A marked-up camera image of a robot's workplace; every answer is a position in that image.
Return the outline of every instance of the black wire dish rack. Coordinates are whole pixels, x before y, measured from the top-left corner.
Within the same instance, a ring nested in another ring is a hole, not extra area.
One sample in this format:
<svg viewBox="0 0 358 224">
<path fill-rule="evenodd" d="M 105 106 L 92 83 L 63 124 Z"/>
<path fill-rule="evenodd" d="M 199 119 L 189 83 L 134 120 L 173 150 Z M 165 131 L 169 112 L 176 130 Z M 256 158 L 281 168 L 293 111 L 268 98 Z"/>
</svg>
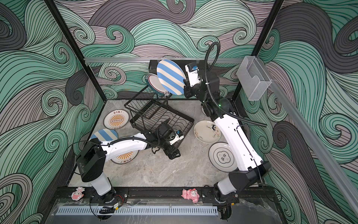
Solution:
<svg viewBox="0 0 358 224">
<path fill-rule="evenodd" d="M 155 93 L 148 85 L 144 87 L 124 104 L 124 107 L 131 113 L 132 127 L 139 131 L 155 131 L 162 122 L 169 119 L 168 125 L 175 132 L 181 130 L 185 138 L 194 124 L 194 119 L 170 107 L 168 105 L 170 97 L 171 94 L 166 96 Z M 178 147 L 184 138 L 174 143 L 170 150 L 164 150 L 170 159 L 180 156 Z"/>
</svg>

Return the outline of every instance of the wall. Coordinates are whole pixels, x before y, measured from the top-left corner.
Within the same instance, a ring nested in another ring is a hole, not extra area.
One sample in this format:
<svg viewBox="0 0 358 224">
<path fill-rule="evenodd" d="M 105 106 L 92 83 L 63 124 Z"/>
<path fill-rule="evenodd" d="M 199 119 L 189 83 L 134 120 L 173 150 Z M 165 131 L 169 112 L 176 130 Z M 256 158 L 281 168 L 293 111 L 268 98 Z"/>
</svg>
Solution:
<svg viewBox="0 0 358 224">
<path fill-rule="evenodd" d="M 351 180 L 358 183 L 358 1 L 285 6 L 260 51 L 274 79 Z M 270 89 L 260 101 L 240 97 L 254 148 L 273 171 L 289 223 L 358 223 L 331 177 Z"/>
<path fill-rule="evenodd" d="M 1 223 L 41 221 L 102 105 L 44 1 L 1 1 Z"/>
<path fill-rule="evenodd" d="M 219 41 L 220 57 L 240 58 L 251 54 L 274 0 L 55 2 L 85 57 L 203 58 L 208 43 Z M 222 96 L 232 96 L 238 66 L 214 68 Z M 146 85 L 147 63 L 93 63 L 92 69 L 109 99 L 130 98 Z"/>
</svg>

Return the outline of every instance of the cartoon character figurine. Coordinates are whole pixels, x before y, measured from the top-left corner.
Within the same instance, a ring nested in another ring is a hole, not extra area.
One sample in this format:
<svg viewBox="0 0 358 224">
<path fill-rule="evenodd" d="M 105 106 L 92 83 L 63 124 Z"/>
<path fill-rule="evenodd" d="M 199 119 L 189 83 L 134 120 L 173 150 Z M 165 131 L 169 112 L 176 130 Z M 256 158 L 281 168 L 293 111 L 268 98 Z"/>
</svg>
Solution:
<svg viewBox="0 0 358 224">
<path fill-rule="evenodd" d="M 194 188 L 189 190 L 183 189 L 182 197 L 184 199 L 193 200 L 194 203 L 197 203 L 200 196 L 198 194 L 198 191 Z"/>
<path fill-rule="evenodd" d="M 84 196 L 82 192 L 84 192 L 83 187 L 76 188 L 76 191 L 71 194 L 72 200 L 78 201 L 79 199 L 81 199 Z"/>
</svg>

